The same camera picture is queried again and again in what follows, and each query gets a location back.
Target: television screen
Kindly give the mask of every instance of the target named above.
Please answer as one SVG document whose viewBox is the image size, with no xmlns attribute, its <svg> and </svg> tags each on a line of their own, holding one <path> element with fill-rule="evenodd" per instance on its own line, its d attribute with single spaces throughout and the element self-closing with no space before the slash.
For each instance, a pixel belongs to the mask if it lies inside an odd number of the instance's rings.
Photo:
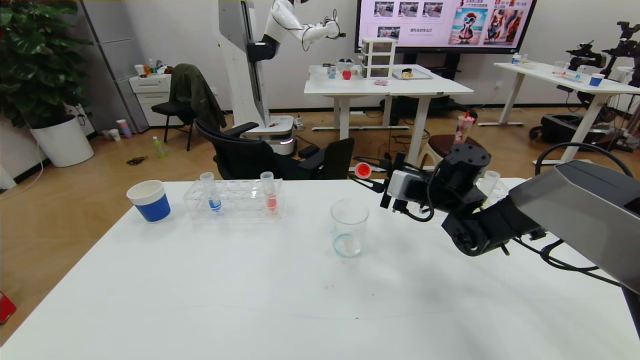
<svg viewBox="0 0 640 360">
<path fill-rule="evenodd" d="M 389 37 L 398 51 L 519 51 L 536 0 L 358 0 L 358 38 Z"/>
</svg>

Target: blue cup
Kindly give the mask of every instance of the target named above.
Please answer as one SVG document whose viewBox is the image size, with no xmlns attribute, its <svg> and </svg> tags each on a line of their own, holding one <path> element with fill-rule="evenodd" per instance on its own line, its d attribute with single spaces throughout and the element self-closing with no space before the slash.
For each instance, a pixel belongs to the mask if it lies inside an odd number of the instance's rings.
<svg viewBox="0 0 640 360">
<path fill-rule="evenodd" d="M 148 222 L 162 221 L 171 213 L 169 200 L 160 180 L 144 181 L 133 186 L 127 192 L 127 197 Z"/>
<path fill-rule="evenodd" d="M 591 75 L 591 81 L 589 82 L 589 85 L 591 85 L 591 86 L 600 86 L 600 83 L 602 82 L 603 79 L 604 79 L 604 75 L 602 75 L 602 74 L 593 74 L 593 75 Z"/>
</svg>

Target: white table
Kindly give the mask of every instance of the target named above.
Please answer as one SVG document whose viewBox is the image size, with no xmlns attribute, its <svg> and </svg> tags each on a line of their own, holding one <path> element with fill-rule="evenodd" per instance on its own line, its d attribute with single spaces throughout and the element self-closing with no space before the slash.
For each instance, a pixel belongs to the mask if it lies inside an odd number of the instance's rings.
<svg viewBox="0 0 640 360">
<path fill-rule="evenodd" d="M 518 92 L 520 91 L 520 87 L 522 86 L 522 81 L 525 76 L 532 76 L 534 78 L 542 79 L 548 81 L 555 85 L 563 85 L 568 88 L 574 89 L 578 92 L 586 92 L 588 94 L 593 94 L 595 97 L 591 106 L 587 110 L 578 130 L 576 130 L 575 135 L 573 136 L 572 142 L 583 142 L 591 126 L 593 126 L 594 121 L 596 120 L 602 106 L 607 101 L 609 96 L 620 95 L 620 94 L 640 94 L 640 88 L 635 88 L 633 86 L 624 85 L 621 83 L 617 83 L 615 81 L 611 81 L 605 79 L 602 81 L 600 86 L 591 86 L 589 85 L 589 81 L 591 77 L 586 76 L 586 79 L 581 82 L 571 81 L 565 78 L 559 78 L 553 75 L 553 65 L 547 65 L 544 63 L 538 64 L 537 69 L 525 69 L 523 67 L 513 65 L 511 63 L 494 63 L 495 66 L 500 67 L 502 69 L 506 69 L 509 71 L 513 71 L 517 73 L 516 80 L 513 84 L 513 89 L 509 94 L 509 98 L 507 103 L 502 111 L 502 115 L 500 116 L 500 120 L 498 122 L 481 122 L 478 123 L 478 126 L 508 126 L 508 125 L 518 125 L 522 126 L 521 122 L 509 122 L 509 116 L 511 115 L 511 110 L 513 109 L 513 104 L 518 97 Z M 545 160 L 543 161 L 543 165 L 558 165 L 562 163 L 566 163 L 568 161 L 573 160 L 575 155 L 578 152 L 577 147 L 569 147 L 564 152 L 564 155 L 560 160 Z"/>
<path fill-rule="evenodd" d="M 522 180 L 506 179 L 508 186 Z M 127 212 L 2 348 L 3 360 L 637 360 L 621 291 L 521 246 L 469 258 L 440 228 L 350 181 L 286 182 L 285 219 L 193 225 L 189 183 L 159 224 Z M 329 207 L 369 206 L 362 256 L 336 256 Z M 555 238 L 540 240 L 541 247 Z M 584 260 L 568 247 L 558 257 Z"/>
<path fill-rule="evenodd" d="M 356 126 L 351 127 L 351 129 L 389 129 L 392 97 L 408 96 L 418 98 L 418 111 L 415 117 L 411 145 L 407 155 L 407 162 L 416 165 L 431 98 L 445 95 L 473 94 L 474 91 L 453 80 L 438 76 L 420 65 L 394 65 L 394 68 L 419 70 L 429 74 L 433 79 L 398 80 L 392 78 L 388 80 L 389 84 L 387 86 L 379 86 L 374 84 L 373 79 L 364 79 L 360 74 L 350 80 L 343 80 L 339 74 L 336 75 L 336 79 L 329 79 L 326 68 L 322 66 L 311 66 L 309 68 L 310 77 L 305 86 L 305 94 L 322 95 L 334 99 L 333 127 L 315 127 L 313 130 L 334 130 L 339 128 L 340 139 L 348 138 L 350 129 L 350 99 L 368 95 L 383 95 L 387 97 L 385 101 L 383 125 Z M 408 127 L 402 126 L 391 128 L 408 129 Z"/>
</svg>

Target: displayed image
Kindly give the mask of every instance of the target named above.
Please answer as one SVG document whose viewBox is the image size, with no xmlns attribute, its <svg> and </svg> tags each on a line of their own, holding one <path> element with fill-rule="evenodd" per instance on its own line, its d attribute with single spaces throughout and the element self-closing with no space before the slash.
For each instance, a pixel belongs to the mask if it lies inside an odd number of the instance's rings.
<svg viewBox="0 0 640 360">
<path fill-rule="evenodd" d="M 400 27 L 399 26 L 379 26 L 378 27 L 379 38 L 392 38 L 400 39 Z"/>
<path fill-rule="evenodd" d="M 515 41 L 518 28 L 522 22 L 521 10 L 494 10 L 491 22 L 486 30 L 484 43 L 486 45 L 511 45 Z"/>
<path fill-rule="evenodd" d="M 458 8 L 451 28 L 451 45 L 477 45 L 484 29 L 487 9 Z"/>
<path fill-rule="evenodd" d="M 375 17 L 392 17 L 394 16 L 393 1 L 376 1 L 373 8 L 373 16 Z"/>
<path fill-rule="evenodd" d="M 442 16 L 443 5 L 444 3 L 424 3 L 424 9 L 422 9 L 422 17 Z"/>
<path fill-rule="evenodd" d="M 418 17 L 418 5 L 420 3 L 400 2 L 399 17 Z"/>
</svg>

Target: test tube with blue liquid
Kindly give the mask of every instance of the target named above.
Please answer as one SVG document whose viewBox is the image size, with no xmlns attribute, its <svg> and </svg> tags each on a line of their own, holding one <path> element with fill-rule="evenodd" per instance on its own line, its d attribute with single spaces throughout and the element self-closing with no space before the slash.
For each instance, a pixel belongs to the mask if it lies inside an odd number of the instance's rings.
<svg viewBox="0 0 640 360">
<path fill-rule="evenodd" d="M 200 175 L 200 182 L 202 183 L 202 189 L 204 190 L 204 197 L 209 204 L 209 207 L 214 211 L 219 211 L 222 208 L 222 201 L 220 201 L 220 195 L 216 187 L 216 178 L 212 172 L 206 172 Z"/>
</svg>

